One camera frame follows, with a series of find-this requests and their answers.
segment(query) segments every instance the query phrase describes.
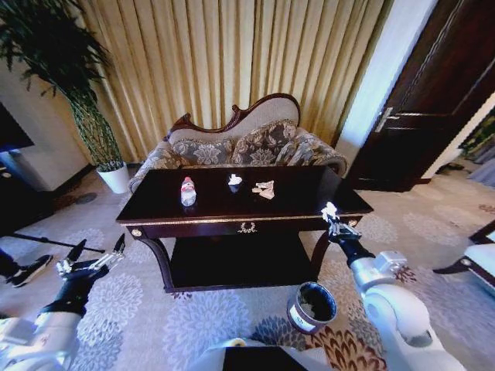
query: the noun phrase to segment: coffee table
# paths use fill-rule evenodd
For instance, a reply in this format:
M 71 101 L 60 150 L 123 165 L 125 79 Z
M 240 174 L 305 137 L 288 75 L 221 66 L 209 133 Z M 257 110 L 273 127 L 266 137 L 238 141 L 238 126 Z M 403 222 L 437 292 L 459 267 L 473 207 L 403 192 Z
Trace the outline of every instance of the coffee table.
M 231 173 L 243 179 L 237 190 L 227 184 Z M 186 176 L 197 193 L 189 207 L 180 202 Z M 251 191 L 270 180 L 273 199 Z M 328 232 L 310 260 L 299 231 L 327 229 L 321 209 L 328 201 L 350 225 L 373 211 L 326 166 L 151 170 L 117 222 L 152 250 L 166 292 L 293 285 L 317 281 Z M 164 237 L 177 237 L 172 259 Z

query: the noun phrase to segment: gold curtain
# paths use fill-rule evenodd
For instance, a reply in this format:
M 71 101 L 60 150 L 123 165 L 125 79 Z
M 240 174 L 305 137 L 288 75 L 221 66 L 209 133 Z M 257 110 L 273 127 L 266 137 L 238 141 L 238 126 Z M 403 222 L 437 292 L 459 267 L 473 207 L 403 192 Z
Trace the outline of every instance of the gold curtain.
M 218 128 L 233 104 L 275 92 L 331 142 L 385 0 L 84 0 L 108 49 L 100 106 L 127 161 L 141 161 L 190 112 Z

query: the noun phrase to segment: door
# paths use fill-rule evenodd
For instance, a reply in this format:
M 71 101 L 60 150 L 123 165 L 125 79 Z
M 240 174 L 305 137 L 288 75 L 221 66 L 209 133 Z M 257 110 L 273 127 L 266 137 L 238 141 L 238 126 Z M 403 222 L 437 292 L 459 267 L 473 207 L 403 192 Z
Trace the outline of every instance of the door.
M 439 0 L 347 178 L 408 191 L 495 91 L 495 1 Z

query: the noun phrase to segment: floral patterned carpet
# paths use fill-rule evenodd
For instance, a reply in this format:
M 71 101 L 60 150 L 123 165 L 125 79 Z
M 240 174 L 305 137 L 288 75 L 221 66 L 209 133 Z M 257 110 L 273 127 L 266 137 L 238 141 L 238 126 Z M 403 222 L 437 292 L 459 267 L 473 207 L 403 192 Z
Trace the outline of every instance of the floral patterned carpet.
M 469 273 L 432 272 L 460 257 L 469 246 L 467 237 L 495 217 L 495 191 L 465 177 L 465 172 L 436 175 L 430 184 L 406 193 L 360 192 L 375 212 L 357 228 L 371 251 L 400 250 L 408 257 L 410 268 L 398 280 L 426 303 L 444 346 L 467 369 L 488 370 L 495 368 L 495 298 Z M 97 197 L 81 197 L 89 192 Z M 122 233 L 114 220 L 128 197 L 111 193 L 91 173 L 60 200 L 55 215 L 22 231 L 69 243 L 87 238 L 89 247 L 110 249 Z M 301 233 L 308 254 L 321 233 Z M 151 251 L 129 235 L 126 240 L 127 258 L 91 293 L 79 328 L 75 370 L 187 369 L 209 346 L 238 336 L 301 350 L 322 347 L 337 370 L 386 369 L 380 339 L 337 245 L 327 251 L 319 282 L 335 295 L 338 315 L 308 336 L 294 330 L 286 317 L 295 287 L 165 294 Z M 171 254 L 174 239 L 164 243 Z M 8 237 L 0 239 L 0 246 L 26 264 L 41 254 L 61 258 L 67 253 L 63 247 Z M 0 311 L 34 319 L 60 285 L 53 266 L 24 288 L 0 284 Z

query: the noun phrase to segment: plant stem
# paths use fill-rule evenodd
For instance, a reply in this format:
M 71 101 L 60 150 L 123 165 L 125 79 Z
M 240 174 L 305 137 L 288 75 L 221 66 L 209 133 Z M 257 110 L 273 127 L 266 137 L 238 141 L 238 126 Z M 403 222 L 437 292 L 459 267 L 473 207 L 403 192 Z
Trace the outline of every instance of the plant stem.
M 72 108 L 77 130 L 99 172 L 111 172 L 124 165 L 110 125 L 98 110 L 93 95 L 86 91 L 64 92 Z

